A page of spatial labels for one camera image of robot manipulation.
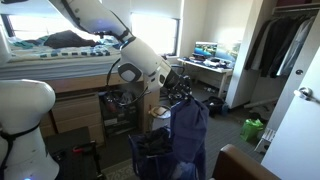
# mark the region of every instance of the chair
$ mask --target chair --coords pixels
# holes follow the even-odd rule
[[[247,154],[228,144],[218,155],[212,178],[215,180],[274,180],[280,179]]]

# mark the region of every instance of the cable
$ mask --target cable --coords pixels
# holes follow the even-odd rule
[[[112,92],[110,91],[110,86],[109,86],[109,81],[110,81],[110,77],[111,77],[111,72],[112,72],[112,69],[114,68],[114,66],[121,60],[121,58],[119,58],[118,60],[116,60],[116,62],[114,62],[108,72],[108,75],[107,75],[107,79],[106,79],[106,89],[107,89],[107,94],[109,95],[112,95]],[[144,97],[145,95],[147,94],[150,94],[151,92],[148,91],[148,86],[142,91],[142,93],[136,98],[134,99],[133,101],[131,101],[130,103],[121,103],[121,102],[118,102],[113,96],[112,97],[112,101],[116,102],[119,106],[130,106],[134,103],[136,103],[138,100],[140,100],[142,97]]]

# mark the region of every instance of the wooden drawer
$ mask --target wooden drawer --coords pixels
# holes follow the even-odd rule
[[[70,131],[84,126],[92,126],[101,123],[101,114],[95,113],[74,119],[56,122],[59,133]]]
[[[41,135],[42,135],[43,138],[55,134],[51,125],[41,126],[40,127],[40,131],[41,131]]]
[[[91,140],[95,140],[97,145],[104,145],[104,134],[102,129],[102,123],[89,126],[89,133]]]
[[[58,99],[52,112],[56,123],[100,113],[98,95],[85,94]]]
[[[43,117],[41,118],[40,127],[41,127],[41,126],[48,126],[48,125],[51,125],[51,118],[50,118],[49,113],[46,113],[46,114],[43,115]]]

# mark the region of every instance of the computer monitor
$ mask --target computer monitor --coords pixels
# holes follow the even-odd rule
[[[194,46],[193,56],[196,59],[203,58],[208,59],[210,57],[215,57],[217,50],[217,43],[213,42],[201,42],[197,41]]]
[[[228,62],[236,62],[240,44],[240,42],[218,43],[215,58]]]

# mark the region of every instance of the green bag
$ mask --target green bag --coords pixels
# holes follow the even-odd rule
[[[240,137],[245,141],[250,141],[254,138],[257,138],[258,132],[263,129],[263,124],[259,119],[247,119],[242,126]]]

